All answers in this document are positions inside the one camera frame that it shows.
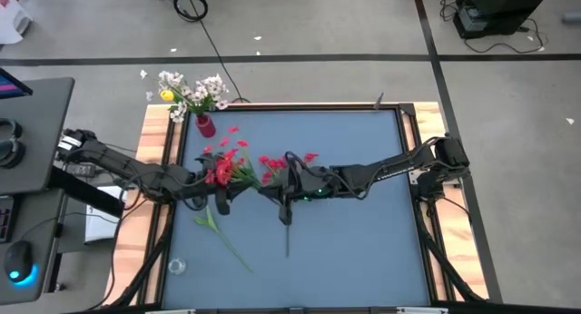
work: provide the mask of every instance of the yellow flower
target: yellow flower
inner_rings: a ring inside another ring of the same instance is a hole
[[[160,96],[166,102],[171,102],[171,101],[173,101],[173,98],[174,98],[173,92],[172,91],[169,91],[169,90],[162,91],[160,93]]]

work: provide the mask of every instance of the wooden table frame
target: wooden table frame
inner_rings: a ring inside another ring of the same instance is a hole
[[[232,104],[228,110],[371,110],[372,105],[372,103],[252,103]],[[410,149],[432,136],[444,135],[444,124],[437,103],[384,103],[381,106],[384,109],[399,109],[396,113],[399,121],[404,124],[403,127],[400,127],[400,137],[403,142],[407,141],[407,146]],[[187,124],[187,120],[184,124],[170,122],[168,105],[150,105],[145,115],[137,159],[143,162],[181,163],[183,156],[181,151],[184,148],[186,133],[182,127],[187,127]],[[450,184],[446,185],[444,189],[448,198],[464,206],[463,191],[460,185]],[[425,213],[427,205],[423,204],[422,206]],[[112,302],[121,295],[123,289],[143,263],[145,254],[151,251],[159,239],[168,219],[170,225],[172,224],[173,213],[167,205],[147,203],[138,212],[140,213],[132,215],[136,218],[129,217],[123,222],[114,256],[117,281],[107,302]],[[475,220],[479,220],[479,216],[472,218],[472,221]],[[432,232],[436,243],[447,253],[449,261],[460,276],[479,296],[487,298],[487,286],[492,286],[492,289],[495,289],[494,293],[499,295],[499,291],[496,291],[496,276],[486,276],[485,283],[485,275],[475,244],[475,235],[466,213],[447,201],[440,200],[436,204],[433,215],[427,217],[424,214],[424,222]],[[148,232],[147,234],[136,234],[137,231]],[[486,238],[478,240],[478,235],[476,241],[486,244]],[[157,260],[150,272],[148,283],[143,284],[138,296],[133,300],[134,304],[162,303],[162,285],[166,272],[163,268],[167,265],[168,253],[169,247]],[[427,250],[422,251],[422,253],[428,277],[430,301],[460,300],[458,291],[450,285],[433,255],[428,254]],[[495,302],[501,301],[498,298],[492,299]]]

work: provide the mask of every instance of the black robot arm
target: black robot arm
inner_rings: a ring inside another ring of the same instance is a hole
[[[427,170],[418,177],[419,196],[427,198],[441,183],[456,179],[468,172],[469,161],[459,140],[434,137],[417,148],[368,165],[307,167],[297,155],[287,152],[288,168],[283,179],[259,189],[259,193],[277,201],[281,206],[279,219],[292,224],[291,206],[295,201],[326,198],[367,197],[371,186],[387,178]]]
[[[207,205],[208,196],[215,195],[218,212],[227,215],[230,213],[228,201],[251,185],[246,182],[233,182],[227,186],[205,183],[205,172],[215,169],[219,157],[219,154],[204,154],[197,159],[202,164],[202,170],[189,172],[175,164],[139,162],[99,142],[94,132],[67,129],[58,145],[56,159],[93,163],[119,176],[127,184],[136,183],[147,199],[159,203],[184,200],[191,209],[199,211]]]

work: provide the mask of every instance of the red vase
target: red vase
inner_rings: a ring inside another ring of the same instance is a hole
[[[208,114],[196,116],[196,126],[202,136],[206,138],[211,138],[216,134],[216,127],[214,126],[212,118]]]

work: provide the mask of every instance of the clear plastic cup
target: clear plastic cup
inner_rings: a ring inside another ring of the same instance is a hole
[[[180,275],[185,271],[186,264],[184,259],[174,258],[167,265],[167,270],[173,275]]]

